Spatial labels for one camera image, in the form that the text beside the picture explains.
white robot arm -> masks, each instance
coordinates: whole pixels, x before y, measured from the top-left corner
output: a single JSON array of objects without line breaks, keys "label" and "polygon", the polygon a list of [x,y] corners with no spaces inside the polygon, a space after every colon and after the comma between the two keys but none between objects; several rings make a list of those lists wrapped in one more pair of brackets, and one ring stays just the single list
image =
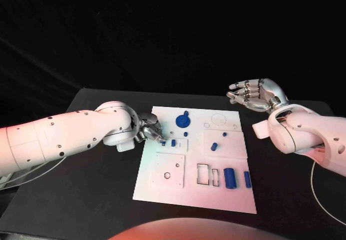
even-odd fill
[{"label": "white robot arm", "polygon": [[138,116],[119,101],[0,128],[0,176],[92,149],[101,140],[124,152],[134,139],[164,141],[161,125],[154,114]]},{"label": "white robot arm", "polygon": [[268,120],[252,125],[256,137],[269,137],[284,154],[310,157],[346,176],[346,118],[320,116],[304,106],[290,104],[282,89],[268,78],[238,82],[229,89],[239,89],[226,93],[232,104],[269,114]]}]

black table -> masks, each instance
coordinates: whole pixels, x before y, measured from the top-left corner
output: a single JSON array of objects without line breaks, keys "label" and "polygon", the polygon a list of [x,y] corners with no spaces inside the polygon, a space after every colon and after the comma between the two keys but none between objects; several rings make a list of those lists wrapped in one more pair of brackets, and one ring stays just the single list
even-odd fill
[{"label": "black table", "polygon": [[[150,112],[153,106],[239,111],[256,214],[132,200],[144,144],[135,143],[134,150],[118,152],[101,143],[69,156],[46,175],[19,188],[0,219],[1,232],[63,240],[104,240],[154,220],[196,217],[248,225],[291,239],[346,238],[346,227],[323,212],[313,197],[313,160],[282,154],[268,138],[256,139],[252,124],[268,118],[267,113],[230,105],[220,96],[95,89],[78,92],[68,112],[94,110],[108,101],[125,102],[138,113]],[[292,103],[331,115],[323,102]],[[316,166],[314,179],[321,202],[346,221],[346,178]]]}]

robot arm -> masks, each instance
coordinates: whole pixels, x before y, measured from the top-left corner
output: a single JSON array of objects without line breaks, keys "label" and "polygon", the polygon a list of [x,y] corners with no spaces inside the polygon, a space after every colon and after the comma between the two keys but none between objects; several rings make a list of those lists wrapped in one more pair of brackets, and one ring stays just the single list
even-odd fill
[{"label": "robot arm", "polygon": [[238,82],[226,96],[268,120],[252,125],[259,139],[269,137],[277,149],[310,157],[326,169],[346,176],[346,118],[320,116],[301,105],[290,104],[277,83],[265,79]]},{"label": "robot arm", "polygon": [[0,176],[92,149],[101,140],[119,152],[135,147],[134,138],[160,142],[157,117],[151,113],[143,116],[122,102],[111,101],[95,111],[69,112],[0,128]]}]

black background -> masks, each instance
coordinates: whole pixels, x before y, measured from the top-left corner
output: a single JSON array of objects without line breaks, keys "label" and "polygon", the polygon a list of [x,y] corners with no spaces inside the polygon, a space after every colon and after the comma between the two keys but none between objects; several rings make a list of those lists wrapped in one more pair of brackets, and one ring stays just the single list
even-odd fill
[{"label": "black background", "polygon": [[63,113],[81,88],[223,96],[256,78],[344,115],[337,6],[251,7],[1,1],[0,127]]}]

wire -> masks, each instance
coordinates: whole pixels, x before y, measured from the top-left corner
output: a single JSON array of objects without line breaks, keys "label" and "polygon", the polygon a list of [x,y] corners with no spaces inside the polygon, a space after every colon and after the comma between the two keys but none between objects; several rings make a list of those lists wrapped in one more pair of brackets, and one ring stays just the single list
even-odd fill
[{"label": "wire", "polygon": [[316,168],[316,161],[313,162],[313,165],[311,165],[311,177],[310,177],[310,184],[311,184],[311,193],[313,193],[313,196],[314,196],[314,199],[318,203],[318,206],[321,207],[321,209],[324,210],[324,212],[327,213],[327,215],[340,223],[346,226],[346,223],[343,221],[340,221],[330,213],[329,211],[326,210],[326,208],[323,207],[317,197],[316,197],[316,191],[314,191],[314,185],[313,185],[313,177],[314,177],[314,168]]},{"label": "wire", "polygon": [[[42,176],[43,176],[47,172],[50,172],[50,171],[53,170],[53,168],[62,163],[62,161],[65,160],[65,158],[57,162],[57,164],[56,164],[53,167],[50,167],[50,168],[49,168],[39,176],[36,176],[33,179],[21,182],[20,184],[17,184],[17,185],[14,185],[14,186],[8,186],[8,187],[1,188],[0,191],[4,190],[4,189],[10,189],[10,188],[13,188],[13,187],[17,187],[17,186],[20,186],[20,185],[23,185],[23,184],[27,184],[30,181],[33,181],[34,179],[37,179],[39,177],[42,177]],[[46,165],[46,164],[47,164],[47,162],[43,163],[40,166],[37,166],[33,170],[30,170],[30,171],[29,171],[26,174],[23,174],[20,177],[17,177],[16,179],[13,179],[13,180],[10,180],[10,181],[1,182],[0,184],[1,184],[1,185],[3,185],[3,184],[7,184],[8,182],[13,182],[14,180],[20,179],[21,177],[24,177],[29,173],[32,173],[37,168],[40,168],[40,167],[42,167],[43,165]]]}]

